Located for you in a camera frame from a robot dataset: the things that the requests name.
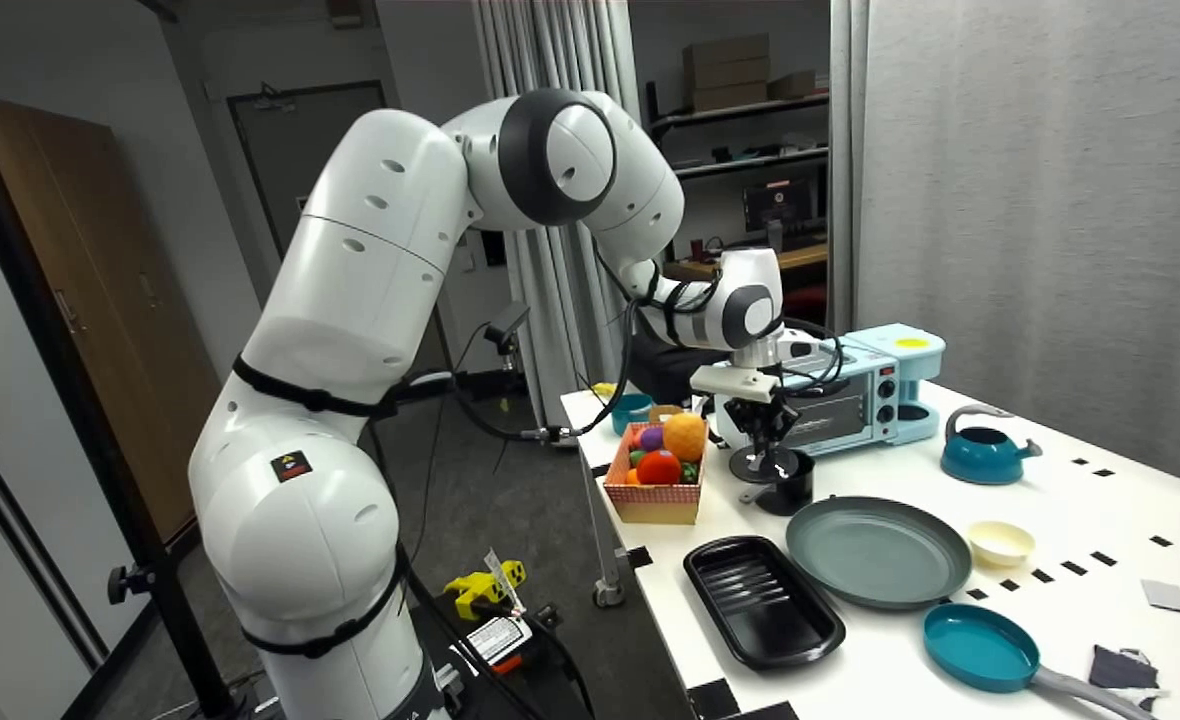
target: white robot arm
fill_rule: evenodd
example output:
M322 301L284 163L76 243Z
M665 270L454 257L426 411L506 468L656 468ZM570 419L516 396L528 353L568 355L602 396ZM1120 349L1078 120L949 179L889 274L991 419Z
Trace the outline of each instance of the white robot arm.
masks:
M584 220L651 328L756 355L778 317L773 254L670 284L656 257L683 198L598 91L528 91L436 128L360 115L321 174L266 308L193 449L205 554L297 720L426 718L433 674L400 592L400 519L355 449L408 373L468 230Z

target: floor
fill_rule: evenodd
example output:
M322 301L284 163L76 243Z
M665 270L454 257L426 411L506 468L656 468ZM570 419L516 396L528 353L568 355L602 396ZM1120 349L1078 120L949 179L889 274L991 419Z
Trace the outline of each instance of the floor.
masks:
M480 411L516 427L519 410L523 401L506 411L486 401ZM371 437L400 495L402 549L426 590L480 570L486 549L519 557L528 566L519 597L554 608L554 635L581 665L598 720L691 718L645 599L631 592L622 608L590 608L597 554L576 451L503 445L468 424L446 396L400 405ZM181 581L222 682L260 678L201 549L185 557ZM173 720L193 718L189 702L181 659L150 626L91 718Z

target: small bowl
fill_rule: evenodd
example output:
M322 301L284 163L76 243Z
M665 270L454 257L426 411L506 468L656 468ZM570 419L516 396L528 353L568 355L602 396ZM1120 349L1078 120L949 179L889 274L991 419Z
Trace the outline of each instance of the small bowl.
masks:
M1034 541L1031 531L1025 531L1021 523L1004 523L1004 519L981 519L966 531L971 557L985 570L1021 570Z

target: white table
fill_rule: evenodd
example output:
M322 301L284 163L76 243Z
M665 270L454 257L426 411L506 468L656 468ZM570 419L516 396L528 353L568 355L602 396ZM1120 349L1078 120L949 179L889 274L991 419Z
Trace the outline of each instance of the white table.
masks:
M925 384L925 405L949 416L966 396ZM568 394L570 424L597 416L590 394ZM817 501L822 495L889 495L926 507L954 531L975 519L1012 519L1034 538L1034 557L1014 573L971 573L951 599L985 604L1031 631L1049 667L1086 678L1091 645L1141 650L1154 667L1163 698L1159 720L1180 720L1180 616L1154 613L1141 581L1180 584L1180 475L1142 468L1065 433L1014 419L1044 455L1025 465L1021 486L975 489L941 471L945 441L908 449L862 449L817 465ZM581 437L586 468L602 468L617 433L598 424ZM918 650L918 613L862 613L836 604L848 626L843 645L817 667L758 678L742 667L721 640L683 557L721 538L767 538L784 549L788 519L742 506L747 486L728 475L723 451L703 459L703 501L696 523L618 523L602 492L610 530L622 549L649 549L651 566L634 570L638 592L656 616L668 656L683 687L728 682L739 709L788 702L800 718L1086 718L1082 704L1060 704L1034 693L988 698L941 678Z

